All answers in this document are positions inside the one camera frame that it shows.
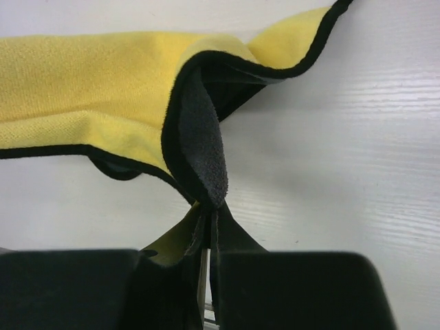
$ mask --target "microfiber cloth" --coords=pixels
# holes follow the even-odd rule
[[[0,158],[86,155],[115,178],[148,173],[219,207],[219,122],[307,71],[351,2],[289,17],[248,44],[181,32],[0,38]]]

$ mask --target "black cloth edge binding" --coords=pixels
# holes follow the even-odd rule
[[[55,155],[84,155],[93,156],[93,158],[121,165],[126,168],[132,168],[134,171],[147,173],[154,177],[164,180],[176,189],[182,197],[193,205],[195,200],[165,171],[162,169],[133,159],[114,155],[102,149],[88,144],[64,144],[59,146],[31,146],[28,148],[1,149],[0,159],[23,158],[23,157],[41,157]]]
[[[176,77],[175,84],[171,91],[170,102],[168,104],[164,127],[162,129],[162,153],[171,175],[186,189],[189,195],[203,204],[212,204],[208,197],[208,191],[186,160],[185,155],[182,153],[181,142],[179,139],[178,126],[180,119],[179,110],[181,109],[180,100],[182,89],[186,83],[187,77],[191,75],[197,67],[203,68],[212,63],[225,63],[239,71],[249,72],[254,76],[265,78],[287,79],[299,76],[306,72],[316,62],[327,43],[327,39],[329,38],[333,26],[336,24],[339,16],[347,11],[351,2],[353,2],[353,0],[338,0],[333,4],[329,11],[323,16],[306,56],[294,67],[288,69],[272,69],[271,67],[265,67],[244,60],[238,56],[218,51],[200,52],[195,54],[184,64]],[[239,96],[232,100],[231,104],[236,106],[242,105],[262,88],[264,88],[264,85],[250,86],[249,89],[245,89]],[[235,109],[233,107],[226,107],[225,113],[232,113]],[[218,116],[223,119],[227,117],[224,114]]]
[[[112,168],[109,167],[109,163],[104,162],[100,159],[91,158],[91,157],[89,157],[89,159],[99,171],[101,171],[107,177],[110,177],[118,181],[129,181],[142,174],[141,172],[137,172],[136,170],[126,170],[124,172],[120,172],[117,170],[113,170]]]

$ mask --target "yellow fabric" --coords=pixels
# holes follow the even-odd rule
[[[169,32],[0,38],[0,149],[89,144],[170,173],[161,132],[182,65],[215,50],[293,67],[327,10],[285,19],[248,45]]]
[[[187,253],[191,243],[197,238],[197,226],[201,225],[201,208],[195,203],[186,216],[168,232],[142,250],[153,250],[156,256],[150,260],[160,265],[174,265]]]

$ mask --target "white wood grain surface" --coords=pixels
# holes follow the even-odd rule
[[[190,30],[246,39],[330,3],[0,1],[0,36]],[[310,71],[221,125],[228,203],[242,226],[272,250],[368,256],[400,329],[440,327],[439,12],[438,0],[355,0]],[[11,249],[140,248],[188,209],[158,179],[112,181],[84,157],[2,161],[0,182],[0,246]]]

